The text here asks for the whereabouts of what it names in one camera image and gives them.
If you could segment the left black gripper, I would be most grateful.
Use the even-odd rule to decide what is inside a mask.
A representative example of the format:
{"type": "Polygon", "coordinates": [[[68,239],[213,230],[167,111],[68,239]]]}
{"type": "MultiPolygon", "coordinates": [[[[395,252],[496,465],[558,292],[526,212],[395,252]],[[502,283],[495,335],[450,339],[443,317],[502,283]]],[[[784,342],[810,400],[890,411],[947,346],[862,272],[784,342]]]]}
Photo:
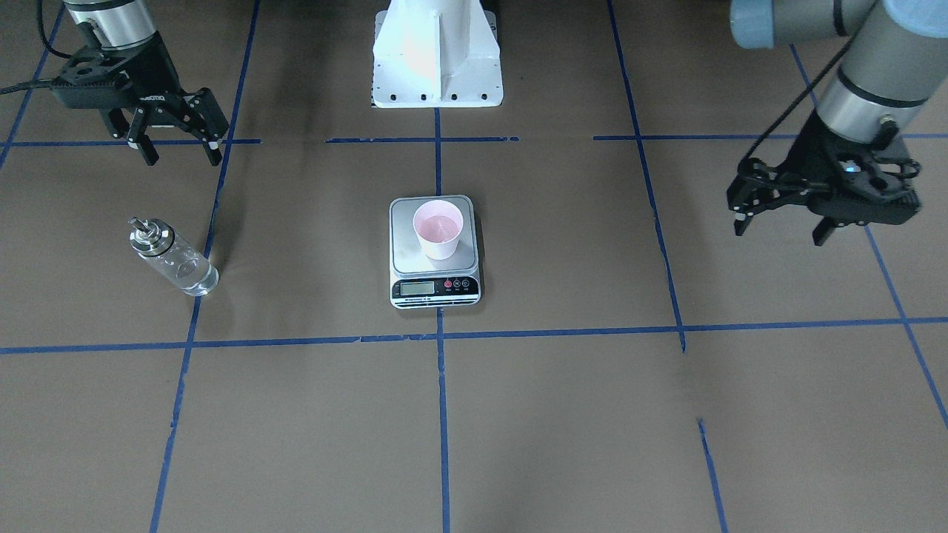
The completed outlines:
{"type": "Polygon", "coordinates": [[[781,164],[739,162],[726,189],[735,235],[744,235],[755,216],[786,205],[823,216],[812,230],[817,247],[849,223],[908,222],[922,207],[913,186],[921,165],[909,155],[894,118],[883,117],[876,126],[868,143],[851,141],[812,112],[781,164]]]}

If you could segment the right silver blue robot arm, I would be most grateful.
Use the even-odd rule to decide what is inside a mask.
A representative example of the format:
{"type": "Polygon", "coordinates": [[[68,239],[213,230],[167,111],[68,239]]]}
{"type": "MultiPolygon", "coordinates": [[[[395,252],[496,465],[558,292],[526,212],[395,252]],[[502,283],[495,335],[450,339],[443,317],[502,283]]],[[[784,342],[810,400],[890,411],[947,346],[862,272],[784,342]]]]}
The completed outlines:
{"type": "Polygon", "coordinates": [[[65,1],[85,44],[52,78],[69,109],[97,110],[112,138],[124,139],[148,166],[158,154],[150,127],[173,127],[200,141],[211,166],[222,162],[228,122],[213,91],[189,93],[145,1],[65,1]]]}

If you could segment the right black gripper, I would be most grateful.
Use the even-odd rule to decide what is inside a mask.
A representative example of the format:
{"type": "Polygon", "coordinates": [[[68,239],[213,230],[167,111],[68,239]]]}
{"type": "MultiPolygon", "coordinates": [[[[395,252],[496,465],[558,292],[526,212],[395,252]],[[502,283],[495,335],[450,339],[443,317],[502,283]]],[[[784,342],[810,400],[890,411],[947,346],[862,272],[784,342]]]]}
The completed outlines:
{"type": "Polygon", "coordinates": [[[196,138],[211,166],[223,161],[220,143],[230,125],[216,95],[209,87],[185,93],[160,33],[121,50],[85,45],[52,78],[50,89],[67,108],[104,110],[110,135],[125,138],[149,167],[159,160],[147,135],[151,124],[196,138]],[[140,101],[153,104],[136,106],[140,101]]]}

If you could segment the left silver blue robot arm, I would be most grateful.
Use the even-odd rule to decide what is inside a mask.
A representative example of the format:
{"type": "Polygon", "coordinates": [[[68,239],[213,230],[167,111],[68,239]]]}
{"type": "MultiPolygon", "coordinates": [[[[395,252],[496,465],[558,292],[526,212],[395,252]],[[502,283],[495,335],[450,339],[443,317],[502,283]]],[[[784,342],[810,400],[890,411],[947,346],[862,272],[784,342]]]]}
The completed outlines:
{"type": "Polygon", "coordinates": [[[730,27],[746,50],[846,38],[816,75],[833,78],[784,161],[748,152],[738,162],[726,190],[735,235],[786,205],[821,217],[816,246],[839,227],[901,225],[920,212],[921,165],[903,131],[946,80],[944,1],[732,1],[730,27]]]}

